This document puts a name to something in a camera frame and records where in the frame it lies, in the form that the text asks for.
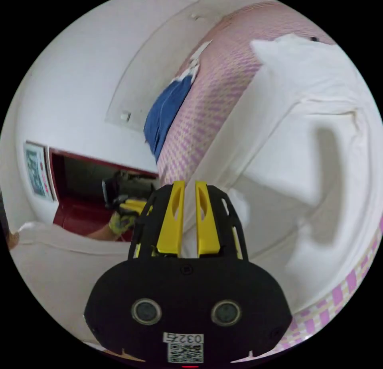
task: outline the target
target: bed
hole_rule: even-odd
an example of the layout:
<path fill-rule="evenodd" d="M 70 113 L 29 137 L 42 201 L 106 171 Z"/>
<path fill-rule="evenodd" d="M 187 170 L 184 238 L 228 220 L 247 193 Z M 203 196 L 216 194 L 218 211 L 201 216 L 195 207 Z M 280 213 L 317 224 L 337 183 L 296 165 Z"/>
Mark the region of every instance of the bed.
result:
<path fill-rule="evenodd" d="M 249 42 L 273 40 L 295 33 L 334 43 L 306 17 L 284 4 L 265 2 L 243 8 L 222 19 L 192 50 L 212 43 L 200 56 L 200 70 L 169 129 L 158 159 L 163 184 L 189 181 L 214 137 L 259 70 Z M 180 74 L 189 57 L 181 65 Z"/>
<path fill-rule="evenodd" d="M 193 181 L 196 170 L 201 161 L 206 160 L 204 156 L 210 152 L 210 146 L 225 121 L 235 111 L 233 109 L 239 110 L 236 105 L 261 66 L 251 51 L 250 41 L 274 40 L 288 33 L 295 33 L 313 41 L 334 44 L 334 41 L 315 24 L 279 3 L 262 3 L 241 9 L 223 19 L 200 41 L 196 48 L 206 41 L 212 40 L 212 43 L 200 56 L 201 67 L 198 77 L 170 127 L 158 159 L 162 184 L 170 184 L 174 180 Z M 187 61 L 180 67 L 180 71 L 185 69 Z M 370 128 L 378 128 L 377 139 L 379 137 L 381 139 L 379 113 L 376 107 L 370 106 L 370 110 L 373 113 Z M 325 134 L 323 139 L 328 140 L 327 144 L 323 142 L 327 147 L 333 142 L 328 134 Z M 379 161 L 377 154 L 372 158 Z M 268 161 L 265 160 L 264 166 L 267 166 Z M 375 174 L 375 181 L 381 195 L 383 179 L 379 174 Z M 365 277 L 379 247 L 383 232 L 383 217 L 382 205 L 378 204 L 377 207 L 377 211 L 374 210 L 373 228 L 370 228 L 369 236 L 364 237 L 363 250 L 359 248 L 358 259 L 354 256 L 353 266 L 336 285 L 331 287 L 330 291 L 319 296 L 313 303 L 295 311 L 293 322 L 280 343 L 272 351 L 260 357 L 283 351 L 308 339 L 327 325 L 346 305 Z M 244 358 L 241 361 L 250 359 L 254 357 Z"/>

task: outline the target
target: person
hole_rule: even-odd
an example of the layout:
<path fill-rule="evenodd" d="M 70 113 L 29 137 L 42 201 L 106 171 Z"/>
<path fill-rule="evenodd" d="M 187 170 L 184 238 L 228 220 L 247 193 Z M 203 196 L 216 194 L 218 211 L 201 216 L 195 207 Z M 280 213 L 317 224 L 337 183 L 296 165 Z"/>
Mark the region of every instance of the person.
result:
<path fill-rule="evenodd" d="M 116 240 L 132 226 L 114 213 L 108 224 L 88 236 L 55 224 L 30 222 L 9 232 L 2 195 L 0 220 L 14 264 L 34 297 L 73 336 L 92 346 L 98 341 L 83 312 L 98 278 L 128 258 L 130 242 Z"/>

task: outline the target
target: human hand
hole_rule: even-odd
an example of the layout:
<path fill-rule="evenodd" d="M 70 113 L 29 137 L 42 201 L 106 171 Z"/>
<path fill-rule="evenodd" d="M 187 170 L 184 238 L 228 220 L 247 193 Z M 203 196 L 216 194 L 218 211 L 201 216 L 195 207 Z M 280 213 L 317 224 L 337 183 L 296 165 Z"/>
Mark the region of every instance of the human hand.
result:
<path fill-rule="evenodd" d="M 118 212 L 115 212 L 109 221 L 109 228 L 115 235 L 120 236 L 134 225 L 135 219 L 135 216 L 120 216 Z"/>

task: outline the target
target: white wall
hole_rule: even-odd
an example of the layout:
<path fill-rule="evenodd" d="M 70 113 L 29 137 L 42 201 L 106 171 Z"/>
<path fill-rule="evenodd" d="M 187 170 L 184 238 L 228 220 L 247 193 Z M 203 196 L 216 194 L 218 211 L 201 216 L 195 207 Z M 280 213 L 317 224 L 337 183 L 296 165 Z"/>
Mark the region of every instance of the white wall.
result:
<path fill-rule="evenodd" d="M 20 178 L 15 142 L 19 99 L 29 76 L 30 74 L 27 73 L 12 99 L 0 135 L 0 189 L 9 229 L 12 233 L 16 232 L 24 223 L 37 220 Z"/>
<path fill-rule="evenodd" d="M 171 17 L 197 1 L 214 20 L 252 3 L 240 0 L 112 0 L 79 18 L 41 53 L 21 97 L 16 123 L 16 152 L 21 180 L 37 217 L 50 223 L 58 204 L 33 196 L 24 163 L 26 140 L 138 169 L 157 171 L 142 132 L 105 121 L 113 94 L 143 44 Z M 195 35 L 197 43 L 205 33 Z M 188 54 L 191 49 L 183 49 Z M 147 89 L 147 71 L 156 62 L 142 60 L 132 84 Z M 169 60 L 162 64 L 164 78 Z M 134 96 L 130 86 L 126 94 Z M 144 106 L 145 95 L 136 104 Z"/>

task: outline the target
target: red door frame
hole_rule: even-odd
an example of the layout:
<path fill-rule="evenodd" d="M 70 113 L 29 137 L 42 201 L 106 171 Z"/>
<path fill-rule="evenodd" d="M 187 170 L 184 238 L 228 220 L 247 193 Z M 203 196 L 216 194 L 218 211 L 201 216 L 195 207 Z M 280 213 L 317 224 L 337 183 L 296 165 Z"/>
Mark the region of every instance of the red door frame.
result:
<path fill-rule="evenodd" d="M 84 155 L 73 154 L 67 151 L 49 147 L 49 167 L 51 170 L 52 183 L 55 189 L 56 198 L 59 203 L 64 199 L 63 197 L 60 197 L 60 194 L 61 196 L 63 196 L 62 187 L 66 186 L 66 178 L 65 178 L 65 173 L 63 170 L 64 166 L 63 165 L 60 166 L 59 163 L 57 163 L 57 158 L 55 158 L 55 156 L 68 157 L 68 158 L 76 159 L 78 161 L 92 162 L 98 165 L 113 167 L 118 170 L 125 170 L 132 173 L 145 174 L 149 177 L 152 177 L 153 179 L 158 178 L 158 174 L 154 172 L 139 170 L 130 166 L 118 165 L 118 164 L 107 162 L 104 160 L 94 159 L 94 158 L 86 157 Z"/>
<path fill-rule="evenodd" d="M 73 158 L 80 161 L 92 162 L 98 165 L 104 165 L 113 167 L 119 170 L 125 170 L 132 173 L 140 173 L 152 177 L 153 179 L 158 178 L 158 174 L 149 171 L 138 170 L 129 166 L 122 166 L 115 163 L 110 163 L 83 155 L 69 153 L 54 148 L 49 148 L 49 166 L 51 170 L 52 183 L 55 190 L 57 201 L 59 202 L 58 209 L 53 220 L 54 224 L 57 224 L 71 232 L 75 232 L 80 235 L 86 235 L 106 224 L 109 220 L 112 211 L 105 208 L 104 203 L 94 202 L 91 199 L 84 200 L 82 198 L 73 198 L 66 193 L 66 177 L 65 177 L 65 166 L 64 157 Z M 82 215 L 92 213 L 92 221 L 89 223 L 88 220 L 81 221 Z M 71 218 L 68 214 L 77 213 L 79 217 Z M 124 240 L 130 240 L 131 232 L 127 232 L 124 235 Z"/>

